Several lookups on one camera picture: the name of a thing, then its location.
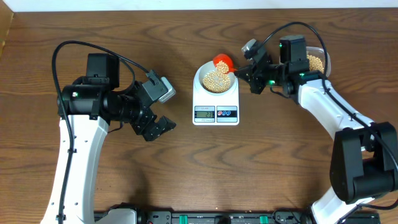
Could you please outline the red plastic measuring scoop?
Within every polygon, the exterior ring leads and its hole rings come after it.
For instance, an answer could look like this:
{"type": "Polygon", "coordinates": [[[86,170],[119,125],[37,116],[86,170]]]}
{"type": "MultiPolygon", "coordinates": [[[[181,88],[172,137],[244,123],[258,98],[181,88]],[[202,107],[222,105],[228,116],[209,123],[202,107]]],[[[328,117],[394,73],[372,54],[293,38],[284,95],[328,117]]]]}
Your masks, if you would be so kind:
{"type": "Polygon", "coordinates": [[[213,58],[215,68],[222,73],[235,72],[232,59],[226,54],[218,54],[213,58]]]}

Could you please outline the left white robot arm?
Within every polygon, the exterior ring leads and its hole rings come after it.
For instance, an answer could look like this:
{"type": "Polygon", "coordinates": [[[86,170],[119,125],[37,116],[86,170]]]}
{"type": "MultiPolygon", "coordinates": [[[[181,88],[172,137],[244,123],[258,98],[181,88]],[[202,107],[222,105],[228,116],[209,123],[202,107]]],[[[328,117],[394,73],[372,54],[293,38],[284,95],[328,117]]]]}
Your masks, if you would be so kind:
{"type": "Polygon", "coordinates": [[[121,62],[115,55],[89,54],[86,75],[65,86],[58,98],[60,151],[42,223],[94,223],[98,163],[111,122],[130,124],[146,141],[176,126],[150,108],[174,96],[170,82],[151,70],[145,83],[134,81],[119,91],[121,62]]]}

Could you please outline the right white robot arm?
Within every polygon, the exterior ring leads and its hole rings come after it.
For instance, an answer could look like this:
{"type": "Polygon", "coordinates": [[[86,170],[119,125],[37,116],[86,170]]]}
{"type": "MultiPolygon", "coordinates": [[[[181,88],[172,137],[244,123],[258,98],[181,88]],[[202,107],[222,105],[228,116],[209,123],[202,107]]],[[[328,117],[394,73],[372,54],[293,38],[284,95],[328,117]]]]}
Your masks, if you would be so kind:
{"type": "Polygon", "coordinates": [[[331,187],[311,206],[303,223],[343,223],[359,208],[397,190],[397,132],[388,122],[375,123],[345,101],[321,70],[310,66],[305,38],[280,38],[280,59],[252,39],[242,47],[249,65],[235,71],[251,92],[281,86],[281,94],[309,111],[333,140],[331,187]]]}

